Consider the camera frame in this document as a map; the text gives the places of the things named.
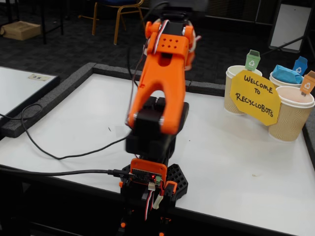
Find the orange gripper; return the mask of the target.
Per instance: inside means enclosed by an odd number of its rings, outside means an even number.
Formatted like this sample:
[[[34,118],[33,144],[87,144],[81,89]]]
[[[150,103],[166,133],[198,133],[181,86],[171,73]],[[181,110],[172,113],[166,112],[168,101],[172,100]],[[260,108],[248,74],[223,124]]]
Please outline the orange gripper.
[[[186,65],[185,65],[185,71],[191,70],[192,68],[192,62],[195,58],[195,48],[197,45],[197,42],[201,39],[201,35],[198,35],[194,38],[194,41],[191,45],[191,47],[189,48],[189,53],[188,53],[188,57],[187,57],[187,61],[186,61]]]

